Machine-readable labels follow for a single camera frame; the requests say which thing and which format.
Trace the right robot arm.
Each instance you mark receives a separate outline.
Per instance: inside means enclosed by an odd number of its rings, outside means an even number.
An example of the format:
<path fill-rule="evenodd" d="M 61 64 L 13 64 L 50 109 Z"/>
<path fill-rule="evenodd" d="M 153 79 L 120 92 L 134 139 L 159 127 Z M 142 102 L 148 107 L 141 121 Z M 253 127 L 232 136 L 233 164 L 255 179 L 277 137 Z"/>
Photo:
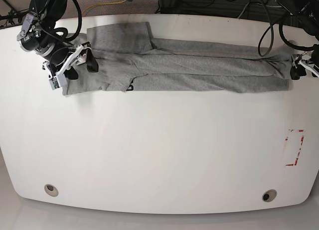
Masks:
<path fill-rule="evenodd" d="M 78 24 L 74 33 L 65 27 L 56 27 L 67 8 L 68 0 L 31 0 L 17 41 L 26 52 L 34 51 L 44 58 L 42 68 L 53 83 L 76 80 L 76 65 L 85 64 L 87 71 L 96 73 L 99 65 L 93 56 L 89 42 L 76 44 L 82 28 L 82 13 L 77 0 L 72 0 Z"/>

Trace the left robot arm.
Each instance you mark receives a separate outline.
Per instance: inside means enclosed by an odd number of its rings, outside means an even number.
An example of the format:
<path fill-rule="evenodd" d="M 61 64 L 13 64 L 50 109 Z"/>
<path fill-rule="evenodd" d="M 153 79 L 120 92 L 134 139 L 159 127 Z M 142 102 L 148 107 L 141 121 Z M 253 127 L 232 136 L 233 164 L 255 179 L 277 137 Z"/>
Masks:
<path fill-rule="evenodd" d="M 274 25 L 278 25 L 279 35 L 284 44 L 294 50 L 300 51 L 300 54 L 292 55 L 292 67 L 290 76 L 292 80 L 299 80 L 301 76 L 305 76 L 306 72 L 312 73 L 315 78 L 319 77 L 319 45 L 317 43 L 312 46 L 299 46 L 288 41 L 284 35 L 284 22 L 292 17 L 297 18 L 302 29 L 310 36 L 319 38 L 319 0 L 272 0 L 281 6 L 285 13 L 276 21 L 272 21 L 268 7 L 261 2 L 269 27 L 263 33 L 258 43 L 258 54 L 260 57 L 270 53 L 274 43 Z M 266 53 L 261 53 L 261 43 L 267 32 L 271 32 L 271 41 Z"/>

